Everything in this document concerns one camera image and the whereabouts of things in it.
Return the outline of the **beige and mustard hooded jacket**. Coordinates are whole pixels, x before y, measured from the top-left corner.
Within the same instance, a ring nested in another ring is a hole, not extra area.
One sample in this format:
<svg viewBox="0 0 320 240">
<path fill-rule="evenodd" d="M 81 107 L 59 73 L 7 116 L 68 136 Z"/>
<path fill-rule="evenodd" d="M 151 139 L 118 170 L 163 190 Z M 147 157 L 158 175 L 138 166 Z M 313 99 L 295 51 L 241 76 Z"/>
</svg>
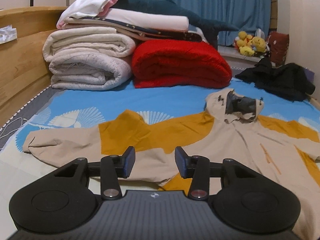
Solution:
<svg viewBox="0 0 320 240">
<path fill-rule="evenodd" d="M 156 183 L 164 190 L 188 191 L 174 160 L 181 146 L 188 155 L 213 162 L 232 158 L 292 191 L 301 213 L 294 232 L 319 239 L 319 133 L 296 121 L 258 116 L 253 122 L 225 113 L 227 90 L 209 94 L 198 114 L 147 124 L 136 112 L 91 128 L 53 128 L 30 132 L 24 152 L 60 167 L 77 157 L 99 161 L 105 155 L 136 150 L 131 180 Z"/>
</svg>

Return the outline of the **black clothes pile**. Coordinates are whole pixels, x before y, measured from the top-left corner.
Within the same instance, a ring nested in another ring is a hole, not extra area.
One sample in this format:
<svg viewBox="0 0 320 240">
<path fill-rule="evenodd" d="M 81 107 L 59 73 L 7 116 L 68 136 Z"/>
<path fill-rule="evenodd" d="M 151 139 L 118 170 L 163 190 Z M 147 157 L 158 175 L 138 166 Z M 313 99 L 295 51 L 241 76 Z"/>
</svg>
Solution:
<svg viewBox="0 0 320 240">
<path fill-rule="evenodd" d="M 235 77 L 289 101 L 304 101 L 316 89 L 303 67 L 288 63 L 273 68 L 271 61 L 265 57 L 253 68 L 247 68 Z"/>
</svg>

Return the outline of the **blue patterned bed sheet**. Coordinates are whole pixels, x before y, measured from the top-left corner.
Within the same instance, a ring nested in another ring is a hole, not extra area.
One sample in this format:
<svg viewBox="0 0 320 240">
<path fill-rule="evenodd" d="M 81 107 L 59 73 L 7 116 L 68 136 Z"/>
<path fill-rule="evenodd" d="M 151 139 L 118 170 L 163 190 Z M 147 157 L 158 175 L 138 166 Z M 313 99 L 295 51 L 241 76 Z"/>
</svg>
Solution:
<svg viewBox="0 0 320 240">
<path fill-rule="evenodd" d="M 105 91 L 46 88 L 29 100 L 1 128 L 1 239 L 16 227 L 9 201 L 20 188 L 53 170 L 22 145 L 32 131 L 63 127 L 92 127 L 115 119 L 126 109 L 138 112 L 148 124 L 203 111 L 209 88 L 175 86 L 136 89 L 132 81 Z"/>
</svg>

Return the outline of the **red folded blanket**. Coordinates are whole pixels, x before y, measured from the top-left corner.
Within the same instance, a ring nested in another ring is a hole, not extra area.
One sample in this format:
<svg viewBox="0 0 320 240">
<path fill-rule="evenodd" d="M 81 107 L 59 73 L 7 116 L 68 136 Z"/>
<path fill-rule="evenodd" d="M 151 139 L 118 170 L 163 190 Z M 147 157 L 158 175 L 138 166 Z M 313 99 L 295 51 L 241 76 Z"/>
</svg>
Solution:
<svg viewBox="0 0 320 240">
<path fill-rule="evenodd" d="M 229 64 L 205 42 L 146 41 L 135 49 L 131 69 L 136 88 L 176 85 L 224 88 L 232 79 Z"/>
</svg>

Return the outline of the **white folded quilt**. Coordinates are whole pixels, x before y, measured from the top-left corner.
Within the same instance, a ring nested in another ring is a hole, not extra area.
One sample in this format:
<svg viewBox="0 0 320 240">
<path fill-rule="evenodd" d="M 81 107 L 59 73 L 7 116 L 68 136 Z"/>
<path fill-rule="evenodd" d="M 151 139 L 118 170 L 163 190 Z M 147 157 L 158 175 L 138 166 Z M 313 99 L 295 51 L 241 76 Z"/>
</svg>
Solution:
<svg viewBox="0 0 320 240">
<path fill-rule="evenodd" d="M 55 89 L 110 90 L 132 76 L 136 42 L 111 27 L 57 30 L 46 39 L 42 53 Z"/>
</svg>

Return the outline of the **wooden headboard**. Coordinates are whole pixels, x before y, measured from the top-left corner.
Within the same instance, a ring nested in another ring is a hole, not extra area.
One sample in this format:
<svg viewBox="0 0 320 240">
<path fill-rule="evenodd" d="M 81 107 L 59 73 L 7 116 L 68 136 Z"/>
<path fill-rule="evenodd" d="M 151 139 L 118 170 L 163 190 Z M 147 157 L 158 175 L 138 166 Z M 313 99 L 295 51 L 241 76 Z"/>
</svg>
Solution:
<svg viewBox="0 0 320 240">
<path fill-rule="evenodd" d="M 25 7 L 1 11 L 1 27 L 11 25 L 17 39 L 1 44 L 1 125 L 50 84 L 42 48 L 65 7 Z"/>
</svg>

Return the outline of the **yellow plush toys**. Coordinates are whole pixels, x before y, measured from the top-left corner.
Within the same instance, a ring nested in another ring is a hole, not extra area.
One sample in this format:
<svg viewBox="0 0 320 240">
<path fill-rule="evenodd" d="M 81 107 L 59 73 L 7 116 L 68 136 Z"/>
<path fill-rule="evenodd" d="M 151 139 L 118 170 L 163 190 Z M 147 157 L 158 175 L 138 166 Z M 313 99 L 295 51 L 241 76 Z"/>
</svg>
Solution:
<svg viewBox="0 0 320 240">
<path fill-rule="evenodd" d="M 264 39 L 264 33 L 258 29 L 256 34 L 257 36 L 254 36 L 240 31 L 234 39 L 233 46 L 243 56 L 265 55 L 270 51 L 270 48 Z"/>
</svg>

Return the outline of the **dark patterned folded blanket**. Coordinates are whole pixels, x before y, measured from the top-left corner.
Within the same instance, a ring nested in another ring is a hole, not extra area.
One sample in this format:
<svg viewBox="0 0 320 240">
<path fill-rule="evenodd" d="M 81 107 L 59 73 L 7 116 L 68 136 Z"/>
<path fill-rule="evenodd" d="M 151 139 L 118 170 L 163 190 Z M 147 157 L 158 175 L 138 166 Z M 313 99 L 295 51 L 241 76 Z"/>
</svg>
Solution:
<svg viewBox="0 0 320 240">
<path fill-rule="evenodd" d="M 80 19 L 68 18 L 61 29 L 84 28 L 84 27 L 110 27 L 116 29 L 120 34 L 127 35 L 140 41 L 148 40 L 179 40 L 202 42 L 202 36 L 192 31 L 169 31 L 143 28 L 134 24 L 100 17 L 84 17 Z"/>
</svg>

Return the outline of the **purple box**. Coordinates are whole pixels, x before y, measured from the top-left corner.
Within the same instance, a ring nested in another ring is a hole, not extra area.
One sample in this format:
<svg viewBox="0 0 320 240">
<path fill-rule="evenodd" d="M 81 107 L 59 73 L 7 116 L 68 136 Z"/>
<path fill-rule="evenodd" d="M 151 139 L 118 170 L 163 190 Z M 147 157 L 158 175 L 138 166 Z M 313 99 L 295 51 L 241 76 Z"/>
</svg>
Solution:
<svg viewBox="0 0 320 240">
<path fill-rule="evenodd" d="M 305 74 L 306 74 L 307 79 L 308 79 L 311 83 L 313 83 L 313 82 L 314 82 L 314 77 L 315 77 L 314 72 L 311 71 L 311 70 L 308 69 L 308 68 L 305 68 L 305 69 L 304 69 L 304 72 L 305 72 Z"/>
</svg>

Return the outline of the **dark red cushion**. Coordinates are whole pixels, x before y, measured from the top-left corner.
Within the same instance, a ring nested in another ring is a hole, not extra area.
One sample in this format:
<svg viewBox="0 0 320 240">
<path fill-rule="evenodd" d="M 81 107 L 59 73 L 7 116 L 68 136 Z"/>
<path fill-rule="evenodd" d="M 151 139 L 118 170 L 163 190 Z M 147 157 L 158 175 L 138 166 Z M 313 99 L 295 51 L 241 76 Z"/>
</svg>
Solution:
<svg viewBox="0 0 320 240">
<path fill-rule="evenodd" d="M 267 40 L 270 48 L 270 60 L 276 66 L 281 66 L 285 63 L 287 52 L 290 44 L 289 34 L 278 33 L 277 31 L 270 32 Z"/>
</svg>

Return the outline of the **white and pink folded cloth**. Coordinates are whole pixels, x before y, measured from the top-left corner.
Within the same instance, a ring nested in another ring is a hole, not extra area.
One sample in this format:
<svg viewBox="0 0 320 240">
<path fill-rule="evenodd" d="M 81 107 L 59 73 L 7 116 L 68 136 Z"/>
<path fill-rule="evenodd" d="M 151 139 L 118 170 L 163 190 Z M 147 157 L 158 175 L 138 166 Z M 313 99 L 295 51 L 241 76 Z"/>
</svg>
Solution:
<svg viewBox="0 0 320 240">
<path fill-rule="evenodd" d="M 65 21 L 72 18 L 105 16 L 118 0 L 76 0 L 60 16 L 56 27 L 62 29 Z"/>
</svg>

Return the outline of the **dark teal shark plush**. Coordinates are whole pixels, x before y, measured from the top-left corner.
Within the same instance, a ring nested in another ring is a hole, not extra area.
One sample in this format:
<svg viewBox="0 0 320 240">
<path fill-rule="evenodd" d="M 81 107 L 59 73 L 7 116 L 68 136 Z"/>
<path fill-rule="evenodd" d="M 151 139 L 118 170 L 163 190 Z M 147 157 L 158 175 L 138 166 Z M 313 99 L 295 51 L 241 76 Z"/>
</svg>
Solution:
<svg viewBox="0 0 320 240">
<path fill-rule="evenodd" d="M 190 10 L 180 7 L 173 0 L 118 0 L 113 7 L 148 14 L 185 16 L 191 25 L 202 30 L 206 40 L 214 48 L 217 48 L 219 32 L 239 30 L 230 23 L 202 18 Z"/>
</svg>

